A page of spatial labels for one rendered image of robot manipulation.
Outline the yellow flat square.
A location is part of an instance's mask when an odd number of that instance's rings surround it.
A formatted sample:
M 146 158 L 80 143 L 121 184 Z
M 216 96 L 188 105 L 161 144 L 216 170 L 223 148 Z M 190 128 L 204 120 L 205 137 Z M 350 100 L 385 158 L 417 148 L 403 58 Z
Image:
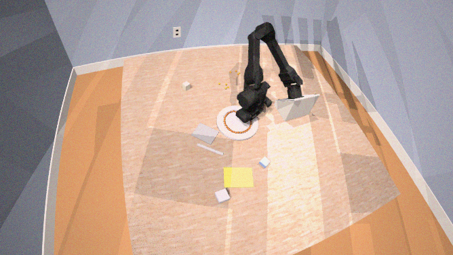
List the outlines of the yellow flat square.
M 224 169 L 225 188 L 250 188 L 254 187 L 252 168 L 227 168 Z

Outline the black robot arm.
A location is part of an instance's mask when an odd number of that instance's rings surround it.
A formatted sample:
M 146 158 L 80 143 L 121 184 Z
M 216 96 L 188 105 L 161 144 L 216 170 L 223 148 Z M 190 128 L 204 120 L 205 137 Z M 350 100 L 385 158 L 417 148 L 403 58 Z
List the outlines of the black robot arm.
M 263 70 L 260 65 L 260 40 L 266 43 L 279 67 L 279 78 L 288 88 L 288 99 L 302 98 L 302 79 L 297 72 L 288 64 L 279 44 L 275 39 L 273 25 L 268 22 L 260 24 L 248 35 L 248 66 L 243 76 L 244 91 L 237 95 L 240 106 L 248 109 L 257 102 L 264 101 L 267 90 L 271 87 L 263 80 Z M 295 83 L 294 85 L 291 85 Z

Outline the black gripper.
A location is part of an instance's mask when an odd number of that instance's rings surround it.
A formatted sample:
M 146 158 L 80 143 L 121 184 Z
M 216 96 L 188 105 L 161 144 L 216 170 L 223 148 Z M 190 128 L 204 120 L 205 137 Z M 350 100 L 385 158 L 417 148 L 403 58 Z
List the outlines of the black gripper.
M 247 123 L 249 120 L 253 120 L 261 112 L 263 112 L 264 104 L 267 105 L 267 108 L 269 108 L 272 104 L 271 100 L 267 96 L 265 97 L 264 101 L 257 102 L 248 109 L 239 109 L 238 111 L 236 111 L 236 116 L 244 123 Z

